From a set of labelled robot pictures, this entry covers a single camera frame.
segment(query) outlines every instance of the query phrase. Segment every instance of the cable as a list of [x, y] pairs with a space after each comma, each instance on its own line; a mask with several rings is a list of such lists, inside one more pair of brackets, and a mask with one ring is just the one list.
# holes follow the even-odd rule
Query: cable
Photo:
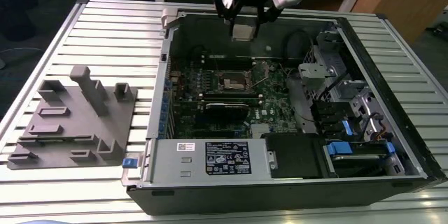
[[376, 134], [374, 136], [374, 140], [377, 141], [380, 139], [380, 137], [384, 135], [385, 133], [385, 130], [386, 130], [386, 127], [385, 125], [381, 123], [381, 120], [377, 121], [378, 122], [378, 125], [381, 126], [381, 130], [380, 132]]
[[308, 119], [308, 118], [304, 118], [302, 115], [298, 114], [298, 113], [297, 113], [297, 116], [300, 116], [301, 119], [304, 119], [304, 120], [306, 120], [306, 121], [309, 121], [309, 122], [312, 122], [312, 123], [316, 123], [316, 121], [313, 121], [313, 120], [310, 120], [310, 119]]
[[324, 94], [341, 82], [341, 80], [345, 78], [345, 76], [348, 75], [348, 70], [345, 70], [345, 72], [337, 76], [336, 80], [333, 81], [333, 83], [325, 87], [324, 91], [320, 93], [317, 100], [320, 100], [324, 96]]
[[362, 138], [364, 138], [364, 134], [365, 134], [365, 130], [366, 130], [366, 127], [369, 126], [369, 121], [370, 121], [370, 119], [372, 119], [376, 115], [378, 115], [378, 113], [377, 113], [377, 112], [372, 112], [372, 114], [370, 114], [369, 117], [366, 118], [365, 123], [364, 123], [364, 126], [362, 126], [362, 129], [361, 129], [361, 134], [358, 135], [358, 139], [357, 139], [357, 141], [361, 141], [361, 140], [362, 140]]
[[250, 88], [253, 88], [256, 85], [258, 85], [268, 77], [264, 77], [260, 81], [257, 81]]
[[13, 51], [13, 50], [36, 50], [36, 51], [44, 52], [40, 48], [34, 48], [34, 47], [17, 47], [17, 48], [10, 48], [10, 49], [0, 51], [0, 54], [2, 54], [4, 52], [8, 52], [8, 51]]
[[286, 51], [288, 51], [288, 50], [286, 50], [286, 47], [288, 47], [288, 42], [289, 42], [292, 36], [293, 36], [296, 33], [302, 33], [302, 34], [305, 34], [306, 37], [308, 37], [308, 40], [309, 40], [309, 50], [308, 50], [306, 54], [313, 50], [313, 45], [314, 45], [314, 43], [313, 43], [313, 39], [312, 39], [309, 33], [308, 33], [304, 29], [297, 28], [297, 29], [293, 30], [290, 33], [288, 33], [286, 36], [285, 36], [285, 37], [282, 38], [282, 40], [281, 40], [280, 57], [281, 57], [284, 60], [288, 59], [288, 57], [286, 57]]

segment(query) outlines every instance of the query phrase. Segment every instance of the gray plastic base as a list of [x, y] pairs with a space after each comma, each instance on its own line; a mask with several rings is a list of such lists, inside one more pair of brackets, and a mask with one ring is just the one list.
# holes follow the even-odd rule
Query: gray plastic base
[[[129, 99], [117, 94], [125, 85]], [[136, 90], [125, 83], [97, 89], [106, 114], [97, 116], [80, 87], [58, 81], [42, 83], [38, 93], [50, 93], [38, 104], [17, 148], [9, 156], [9, 169], [120, 165], [128, 142]]]

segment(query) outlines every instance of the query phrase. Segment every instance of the warning label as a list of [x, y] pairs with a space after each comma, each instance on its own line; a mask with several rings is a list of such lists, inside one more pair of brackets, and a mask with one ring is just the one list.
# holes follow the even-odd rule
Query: warning label
[[205, 172], [209, 175], [250, 174], [246, 142], [205, 142]]

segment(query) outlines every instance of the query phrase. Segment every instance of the barcode sticker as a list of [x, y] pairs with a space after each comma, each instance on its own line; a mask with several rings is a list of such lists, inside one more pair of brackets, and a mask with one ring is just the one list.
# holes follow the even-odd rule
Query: barcode sticker
[[177, 151], [178, 152], [193, 152], [194, 143], [177, 143]]

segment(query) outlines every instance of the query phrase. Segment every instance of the blue latch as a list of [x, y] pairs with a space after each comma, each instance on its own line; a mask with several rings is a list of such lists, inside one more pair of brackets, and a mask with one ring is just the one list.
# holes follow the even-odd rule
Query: blue latch
[[394, 147], [392, 143], [386, 142], [385, 147], [386, 147], [386, 150], [389, 151], [389, 154], [394, 153]]
[[349, 127], [350, 125], [348, 124], [348, 121], [346, 121], [346, 120], [342, 120], [342, 125], [344, 125], [344, 127], [345, 127], [346, 135], [348, 135], [348, 136], [352, 136], [352, 135], [353, 135], [353, 131], [352, 131], [352, 128]]
[[353, 153], [348, 142], [332, 142], [329, 145], [326, 145], [326, 150], [329, 155]]
[[128, 168], [128, 169], [136, 169], [138, 167], [138, 159], [137, 158], [125, 158], [122, 160], [121, 167]]

